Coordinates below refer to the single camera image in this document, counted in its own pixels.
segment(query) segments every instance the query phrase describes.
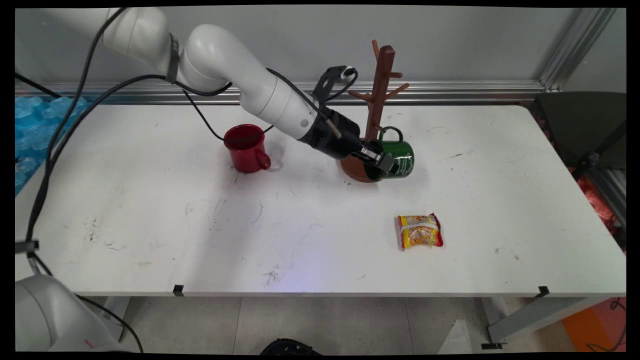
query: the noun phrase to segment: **snack package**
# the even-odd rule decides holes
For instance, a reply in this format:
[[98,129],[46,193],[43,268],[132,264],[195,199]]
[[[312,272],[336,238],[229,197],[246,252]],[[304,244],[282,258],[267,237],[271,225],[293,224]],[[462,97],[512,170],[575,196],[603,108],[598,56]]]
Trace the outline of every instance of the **snack package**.
[[440,222],[433,213],[429,216],[398,217],[398,224],[403,250],[417,244],[442,246]]

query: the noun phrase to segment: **gray wall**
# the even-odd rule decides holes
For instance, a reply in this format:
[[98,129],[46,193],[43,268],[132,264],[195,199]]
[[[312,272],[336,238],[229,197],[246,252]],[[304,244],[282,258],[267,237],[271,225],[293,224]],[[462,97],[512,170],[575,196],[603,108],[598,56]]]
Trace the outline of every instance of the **gray wall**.
[[616,10],[563,90],[627,92],[627,9]]
[[[203,23],[233,32],[267,67],[315,81],[334,65],[372,80],[371,40],[396,50],[407,80],[538,79],[576,14],[573,8],[457,6],[193,6],[162,8],[182,42]],[[35,81],[77,81],[90,39],[37,9],[15,11],[15,67]],[[122,81],[151,69],[100,46],[89,81]]]

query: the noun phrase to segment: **floor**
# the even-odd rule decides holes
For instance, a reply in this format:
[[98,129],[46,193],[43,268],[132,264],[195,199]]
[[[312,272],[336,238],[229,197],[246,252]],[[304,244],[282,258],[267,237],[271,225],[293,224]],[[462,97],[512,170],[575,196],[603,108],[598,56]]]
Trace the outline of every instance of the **floor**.
[[[436,354],[457,319],[466,320],[474,353],[575,351],[561,322],[481,350],[487,319],[481,300],[468,298],[136,297],[125,314],[145,352],[239,355],[277,338],[322,355]],[[122,344],[138,351],[127,331]]]

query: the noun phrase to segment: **white table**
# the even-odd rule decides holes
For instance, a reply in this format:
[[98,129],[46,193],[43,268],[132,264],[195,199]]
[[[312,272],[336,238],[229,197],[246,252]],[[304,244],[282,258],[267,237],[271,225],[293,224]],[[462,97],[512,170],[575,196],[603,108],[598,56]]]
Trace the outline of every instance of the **white table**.
[[[220,135],[265,127],[201,108]],[[333,108],[364,128],[365,106]],[[415,167],[363,184],[276,129],[272,168],[244,175],[190,106],[99,106],[51,177],[38,254],[82,295],[626,294],[626,257],[525,108],[387,106],[382,124],[404,131]],[[17,239],[41,178],[15,200]],[[431,212],[444,246],[403,252],[396,216]],[[15,260],[16,280],[32,274]]]

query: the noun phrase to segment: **wooden peg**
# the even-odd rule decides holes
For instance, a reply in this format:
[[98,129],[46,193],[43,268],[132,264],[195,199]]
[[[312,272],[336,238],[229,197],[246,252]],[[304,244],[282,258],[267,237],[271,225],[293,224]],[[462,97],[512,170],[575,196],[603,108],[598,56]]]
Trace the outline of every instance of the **wooden peg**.
[[409,87],[409,83],[405,83],[404,85],[400,86],[399,88],[395,89],[394,91],[390,92],[389,94],[387,94],[385,96],[385,101],[391,99],[393,96],[397,95],[399,92],[401,92],[402,90],[406,89]]
[[377,60],[378,53],[380,52],[380,50],[378,49],[378,42],[373,40],[371,43],[373,44],[373,54],[376,56],[376,60]]
[[371,102],[371,96],[369,94],[362,95],[359,92],[355,92],[355,91],[351,91],[351,90],[349,90],[348,94],[353,96],[353,97],[357,97],[358,99],[364,100],[366,102]]
[[388,78],[400,79],[402,77],[402,72],[388,71],[388,72],[385,73],[385,76],[388,77]]

